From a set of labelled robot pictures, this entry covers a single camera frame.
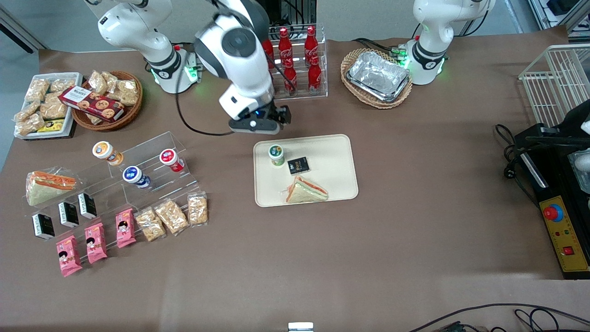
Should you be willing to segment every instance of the cookie box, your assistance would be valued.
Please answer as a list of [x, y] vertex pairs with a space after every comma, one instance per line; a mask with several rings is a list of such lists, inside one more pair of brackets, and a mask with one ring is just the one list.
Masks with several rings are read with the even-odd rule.
[[[80, 73], [50, 73], [50, 74], [39, 74], [32, 77], [31, 80], [39, 80], [39, 79], [46, 79], [49, 80], [50, 83], [56, 80], [74, 80], [76, 85], [82, 84], [82, 74]], [[30, 104], [29, 102], [23, 102], [22, 108], [25, 108], [26, 105]], [[16, 138], [24, 139], [26, 141], [35, 141], [35, 140], [42, 140], [42, 139], [57, 139], [57, 138], [71, 138], [73, 133], [74, 127], [74, 117], [72, 116], [72, 110], [68, 107], [64, 122], [61, 126], [61, 130], [59, 131], [52, 131], [52, 132], [32, 132], [26, 136], [16, 135]]]
[[115, 122], [123, 115], [123, 104], [80, 86], [66, 89], [60, 101], [106, 122]]

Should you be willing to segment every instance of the table surface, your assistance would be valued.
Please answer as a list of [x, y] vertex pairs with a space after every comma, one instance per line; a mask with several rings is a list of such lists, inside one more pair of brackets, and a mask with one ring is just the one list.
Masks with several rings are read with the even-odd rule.
[[[534, 122], [517, 75], [547, 46], [566, 42], [562, 28], [456, 38], [435, 82], [414, 86], [396, 109], [376, 110], [340, 81], [342, 58], [359, 44], [330, 41], [327, 98], [288, 102], [293, 124], [276, 136], [222, 138], [183, 126], [173, 96], [144, 71], [137, 52], [40, 52], [43, 73], [137, 75], [143, 110], [116, 132], [78, 128], [73, 139], [12, 144], [0, 175], [0, 326], [284, 331], [290, 321], [313, 321], [317, 331], [407, 331], [490, 302], [589, 316], [590, 281], [561, 280], [541, 216], [502, 176], [503, 143], [493, 134], [496, 123], [519, 132]], [[183, 93], [188, 122], [226, 131], [217, 98], [228, 84], [205, 73]], [[82, 170], [98, 162], [90, 148], [99, 140], [127, 149], [168, 130], [187, 147], [191, 172], [208, 192], [209, 225], [113, 249], [113, 257], [63, 278], [54, 243], [33, 237], [22, 216], [26, 174], [55, 165]], [[258, 207], [254, 144], [328, 134], [351, 140], [357, 198]], [[509, 308], [457, 318], [517, 327]]]

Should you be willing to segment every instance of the white plastic tray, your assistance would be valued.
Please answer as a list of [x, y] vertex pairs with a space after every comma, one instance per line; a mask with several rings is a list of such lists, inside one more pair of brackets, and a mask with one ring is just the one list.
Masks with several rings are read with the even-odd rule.
[[[270, 162], [268, 149], [283, 147], [285, 163], [276, 167]], [[327, 201], [351, 200], [359, 193], [350, 139], [343, 134], [258, 142], [254, 146], [254, 197], [260, 207], [287, 204], [287, 187], [293, 182], [287, 161], [307, 157], [311, 171], [305, 178], [328, 192]]]
[[[38, 80], [38, 79], [47, 79], [50, 82], [53, 82], [58, 79], [74, 79], [76, 81], [76, 85], [82, 85], [82, 74], [80, 73], [51, 73], [51, 74], [39, 74], [33, 76], [31, 80]], [[28, 105], [28, 102], [22, 103], [22, 108]], [[74, 123], [74, 117], [72, 116], [72, 108], [68, 106], [67, 111], [65, 112], [64, 118], [64, 126], [61, 128], [60, 131], [54, 132], [32, 132], [27, 136], [21, 136], [16, 134], [16, 138], [20, 139], [40, 139], [40, 138], [59, 138], [59, 137], [66, 137], [69, 136], [70, 130], [72, 129], [72, 124]]]

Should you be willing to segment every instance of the wrapped sandwich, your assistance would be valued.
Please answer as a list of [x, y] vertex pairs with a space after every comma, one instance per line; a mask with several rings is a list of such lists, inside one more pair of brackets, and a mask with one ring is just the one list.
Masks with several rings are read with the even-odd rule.
[[289, 186], [287, 203], [311, 203], [327, 199], [328, 192], [324, 188], [302, 176], [296, 176], [292, 185]]
[[75, 187], [75, 178], [34, 171], [27, 175], [27, 202], [30, 206], [35, 206], [74, 190]]

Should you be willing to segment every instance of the foil container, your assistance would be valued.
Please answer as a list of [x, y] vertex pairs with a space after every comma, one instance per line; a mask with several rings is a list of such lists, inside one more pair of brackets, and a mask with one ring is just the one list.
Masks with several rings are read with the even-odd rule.
[[346, 78], [377, 99], [392, 103], [409, 82], [409, 71], [371, 51], [359, 55]]

